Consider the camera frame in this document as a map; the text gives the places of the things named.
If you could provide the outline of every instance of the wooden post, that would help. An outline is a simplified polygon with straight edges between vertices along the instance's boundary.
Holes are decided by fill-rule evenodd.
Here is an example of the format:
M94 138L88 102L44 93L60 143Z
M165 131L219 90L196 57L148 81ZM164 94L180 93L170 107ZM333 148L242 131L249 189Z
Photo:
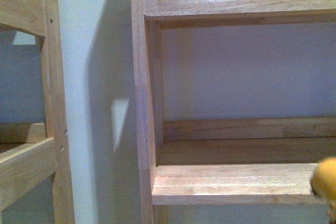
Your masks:
M66 120L58 0L43 0L46 37L41 57L46 102L47 135L55 139L56 172L53 197L56 224L75 223Z

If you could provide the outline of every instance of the wooden frame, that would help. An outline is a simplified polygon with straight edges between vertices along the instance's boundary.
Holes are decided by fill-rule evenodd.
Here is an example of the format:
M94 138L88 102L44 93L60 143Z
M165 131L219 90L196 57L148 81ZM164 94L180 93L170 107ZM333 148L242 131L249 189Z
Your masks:
M336 117L163 122L161 29L336 21L336 0L131 0L142 223L165 205L320 204Z
M52 175L55 223L75 223L58 0L0 0L0 27L39 38L46 107L46 124L0 124L0 210Z

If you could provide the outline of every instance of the blurry yellow object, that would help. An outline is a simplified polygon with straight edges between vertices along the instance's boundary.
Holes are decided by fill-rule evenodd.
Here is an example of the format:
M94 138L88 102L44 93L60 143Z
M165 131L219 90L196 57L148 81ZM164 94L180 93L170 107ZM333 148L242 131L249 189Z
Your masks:
M310 179L312 192L322 197L330 205L329 216L331 223L336 222L336 157L322 160Z

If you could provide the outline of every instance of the yellow object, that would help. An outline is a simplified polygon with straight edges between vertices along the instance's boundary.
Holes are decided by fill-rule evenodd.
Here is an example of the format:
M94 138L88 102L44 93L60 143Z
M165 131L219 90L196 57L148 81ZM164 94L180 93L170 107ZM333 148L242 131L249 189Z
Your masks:
M336 157L322 160L310 180L313 193L327 201L336 200Z

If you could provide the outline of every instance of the light patch on wall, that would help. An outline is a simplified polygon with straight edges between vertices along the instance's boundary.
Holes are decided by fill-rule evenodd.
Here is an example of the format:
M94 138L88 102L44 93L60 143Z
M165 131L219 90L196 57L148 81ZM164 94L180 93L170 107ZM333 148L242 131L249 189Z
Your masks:
M111 105L114 151L116 151L120 145L128 106L129 99L116 99L112 102Z
M36 38L34 35L17 31L15 33L12 45L36 45Z

